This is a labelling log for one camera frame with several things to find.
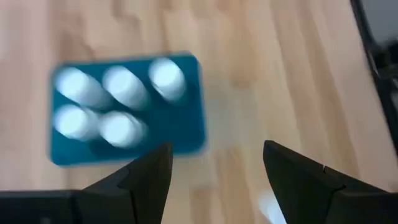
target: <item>wooden table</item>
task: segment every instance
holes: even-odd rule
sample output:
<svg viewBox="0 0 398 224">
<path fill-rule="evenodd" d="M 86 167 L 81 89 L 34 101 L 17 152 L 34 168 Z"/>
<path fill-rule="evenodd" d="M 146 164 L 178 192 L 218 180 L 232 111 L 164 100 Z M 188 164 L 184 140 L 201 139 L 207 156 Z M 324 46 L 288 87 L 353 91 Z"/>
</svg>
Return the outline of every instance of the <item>wooden table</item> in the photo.
<svg viewBox="0 0 398 224">
<path fill-rule="evenodd" d="M 175 159 L 163 223 L 266 223 L 265 139 L 398 190 L 348 0 L 0 0 L 0 187 L 83 188 L 123 165 L 45 156 L 57 62 L 181 50 L 202 65 L 208 142 Z"/>
</svg>

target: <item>white cylinder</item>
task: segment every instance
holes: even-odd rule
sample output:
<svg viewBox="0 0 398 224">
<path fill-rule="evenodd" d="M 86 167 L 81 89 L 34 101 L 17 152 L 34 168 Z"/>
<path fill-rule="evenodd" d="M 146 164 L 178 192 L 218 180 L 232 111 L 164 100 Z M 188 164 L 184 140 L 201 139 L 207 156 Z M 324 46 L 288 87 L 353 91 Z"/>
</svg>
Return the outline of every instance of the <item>white cylinder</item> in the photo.
<svg viewBox="0 0 398 224">
<path fill-rule="evenodd" d="M 87 141 L 98 135 L 98 115 L 89 109 L 65 105 L 55 112 L 55 129 L 70 139 Z"/>
<path fill-rule="evenodd" d="M 114 147 L 130 148 L 137 146 L 145 138 L 146 125 L 123 112 L 110 112 L 104 115 L 99 124 L 99 133 Z"/>
<path fill-rule="evenodd" d="M 187 90 L 184 74 L 170 59 L 161 58 L 153 62 L 149 77 L 154 88 L 167 101 L 181 100 Z"/>
<path fill-rule="evenodd" d="M 103 86 L 116 100 L 131 109 L 142 110 L 149 102 L 144 84 L 123 66 L 114 66 L 106 71 Z"/>
<path fill-rule="evenodd" d="M 55 86 L 62 95 L 81 105 L 104 108 L 109 103 L 109 95 L 101 84 L 77 68 L 64 68 Z"/>
</svg>

